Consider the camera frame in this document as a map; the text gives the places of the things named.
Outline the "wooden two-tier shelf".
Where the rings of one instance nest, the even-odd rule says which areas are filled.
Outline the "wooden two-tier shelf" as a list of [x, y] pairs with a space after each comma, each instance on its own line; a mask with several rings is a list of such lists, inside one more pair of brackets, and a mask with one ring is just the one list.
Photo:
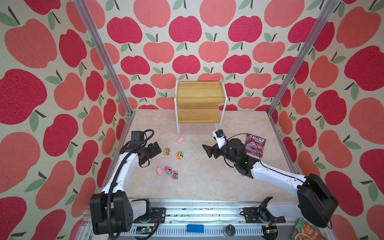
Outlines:
[[228, 104], [228, 95], [223, 82], [176, 81], [175, 115], [177, 135], [181, 124], [214, 124], [221, 126]]

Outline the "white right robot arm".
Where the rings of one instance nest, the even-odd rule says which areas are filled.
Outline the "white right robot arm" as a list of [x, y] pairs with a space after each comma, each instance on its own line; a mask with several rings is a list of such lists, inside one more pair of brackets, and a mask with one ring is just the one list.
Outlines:
[[304, 218], [319, 228], [332, 228], [332, 216], [339, 202], [326, 183], [316, 174], [308, 176], [288, 173], [264, 164], [246, 153], [239, 139], [216, 138], [213, 146], [203, 145], [209, 158], [223, 157], [234, 163], [243, 176], [270, 183], [288, 193], [292, 199], [266, 197], [259, 208], [264, 222], [272, 217]]

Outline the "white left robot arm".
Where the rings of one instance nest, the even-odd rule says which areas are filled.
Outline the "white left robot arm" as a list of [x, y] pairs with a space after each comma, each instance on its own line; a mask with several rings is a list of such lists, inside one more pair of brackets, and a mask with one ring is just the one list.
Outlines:
[[149, 144], [147, 147], [128, 145], [121, 149], [119, 165], [114, 170], [114, 176], [101, 193], [92, 195], [90, 200], [94, 234], [107, 234], [111, 240], [116, 240], [121, 233], [129, 232], [136, 220], [154, 220], [153, 228], [138, 231], [138, 234], [143, 233], [147, 236], [135, 236], [137, 240], [147, 240], [157, 231], [162, 218], [153, 213], [150, 200], [130, 201], [126, 189], [140, 161], [146, 162], [161, 152], [158, 143]]

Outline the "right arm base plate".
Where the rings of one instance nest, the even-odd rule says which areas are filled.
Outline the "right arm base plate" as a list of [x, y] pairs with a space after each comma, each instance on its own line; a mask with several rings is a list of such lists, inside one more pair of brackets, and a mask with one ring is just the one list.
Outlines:
[[267, 208], [243, 208], [240, 212], [247, 224], [260, 223], [260, 224], [284, 224], [286, 223], [285, 217], [274, 217]]

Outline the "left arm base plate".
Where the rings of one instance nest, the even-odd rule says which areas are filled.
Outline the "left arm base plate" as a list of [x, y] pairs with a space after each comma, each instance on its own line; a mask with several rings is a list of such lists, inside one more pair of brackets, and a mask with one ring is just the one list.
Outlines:
[[141, 216], [134, 220], [135, 224], [164, 224], [166, 218], [166, 208], [152, 208], [151, 213], [147, 216]]

